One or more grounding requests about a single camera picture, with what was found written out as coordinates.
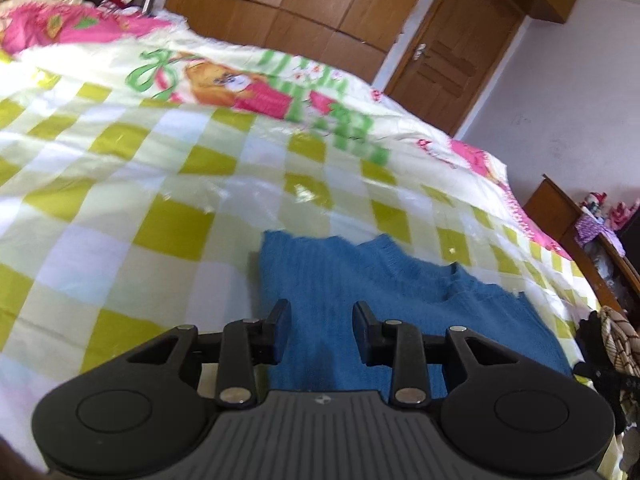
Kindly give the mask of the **blue striped knit sweater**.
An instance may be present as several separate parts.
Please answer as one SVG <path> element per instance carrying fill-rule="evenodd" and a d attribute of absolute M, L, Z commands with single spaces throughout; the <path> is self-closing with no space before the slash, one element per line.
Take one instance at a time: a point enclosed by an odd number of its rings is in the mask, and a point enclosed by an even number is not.
<path fill-rule="evenodd" d="M 390 369 L 361 362 L 352 308 L 365 302 L 381 321 L 396 318 L 427 335 L 462 325 L 563 375 L 559 341 L 524 294 L 485 284 L 463 266 L 406 255 L 388 236 L 354 245 L 341 237 L 295 237 L 268 231 L 258 258 L 266 311 L 285 299 L 292 326 L 273 389 L 390 392 Z"/>

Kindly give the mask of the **pile of dark clothes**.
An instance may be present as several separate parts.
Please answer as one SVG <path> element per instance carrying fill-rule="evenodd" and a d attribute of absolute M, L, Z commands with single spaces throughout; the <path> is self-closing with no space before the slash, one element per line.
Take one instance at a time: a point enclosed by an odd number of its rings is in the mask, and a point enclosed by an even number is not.
<path fill-rule="evenodd" d="M 622 446 L 620 471 L 639 478 L 639 333 L 625 315 L 604 306 L 579 322 L 575 335 L 582 362 L 578 376 L 592 381 L 608 401 Z"/>

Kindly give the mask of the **wooden side cabinet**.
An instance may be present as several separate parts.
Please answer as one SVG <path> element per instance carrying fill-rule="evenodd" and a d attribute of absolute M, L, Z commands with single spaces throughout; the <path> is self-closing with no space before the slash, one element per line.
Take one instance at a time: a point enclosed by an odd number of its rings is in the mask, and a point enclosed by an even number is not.
<path fill-rule="evenodd" d="M 575 226 L 582 211 L 574 200 L 544 174 L 541 184 L 529 197 L 523 209 L 536 226 L 558 242 L 575 261 L 600 304 L 623 313 L 634 327 L 638 327 L 638 272 L 626 257 L 622 257 L 617 249 L 602 234 L 599 234 L 592 241 L 598 249 L 603 250 L 605 260 L 612 264 L 613 280 L 620 283 L 622 290 L 616 292 L 614 286 L 608 284 L 588 252 L 578 244 Z"/>

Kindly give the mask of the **green checkered cartoon bed quilt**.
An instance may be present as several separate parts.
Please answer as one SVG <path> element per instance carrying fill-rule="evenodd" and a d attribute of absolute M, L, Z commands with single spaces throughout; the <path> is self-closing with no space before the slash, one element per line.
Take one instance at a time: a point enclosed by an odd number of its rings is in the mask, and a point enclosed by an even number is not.
<path fill-rule="evenodd" d="M 594 478 L 451 478 L 418 413 L 378 390 L 273 389 L 140 478 L 49 468 L 32 434 L 52 390 L 179 325 L 266 318 L 265 232 L 386 235 L 524 294 L 570 363 L 599 304 L 530 222 L 506 166 L 361 79 L 183 24 L 108 44 L 1 49 L 1 474 L 6 479 L 620 479 L 613 437 Z"/>

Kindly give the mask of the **brown wooden door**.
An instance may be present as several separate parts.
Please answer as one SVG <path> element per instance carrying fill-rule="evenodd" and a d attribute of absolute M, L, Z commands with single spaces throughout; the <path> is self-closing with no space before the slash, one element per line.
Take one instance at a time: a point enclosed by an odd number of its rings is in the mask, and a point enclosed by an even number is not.
<path fill-rule="evenodd" d="M 387 95 L 454 136 L 523 20 L 512 0 L 435 0 L 387 84 Z"/>

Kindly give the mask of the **pink floral blanket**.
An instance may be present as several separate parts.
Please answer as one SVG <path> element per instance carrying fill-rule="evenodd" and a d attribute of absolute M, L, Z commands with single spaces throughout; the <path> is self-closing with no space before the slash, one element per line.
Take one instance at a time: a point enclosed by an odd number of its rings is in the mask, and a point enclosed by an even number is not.
<path fill-rule="evenodd" d="M 84 4 L 28 2 L 1 15 L 1 49 L 9 54 L 51 44 L 108 44 L 171 26 L 144 15 L 105 12 Z"/>

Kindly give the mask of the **brown wooden wardrobe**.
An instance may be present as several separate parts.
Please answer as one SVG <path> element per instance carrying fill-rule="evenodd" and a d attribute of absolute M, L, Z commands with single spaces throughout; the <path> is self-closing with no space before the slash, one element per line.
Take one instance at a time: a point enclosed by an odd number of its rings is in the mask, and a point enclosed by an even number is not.
<path fill-rule="evenodd" d="M 301 55 L 372 82 L 418 0 L 166 0 L 198 34 Z"/>

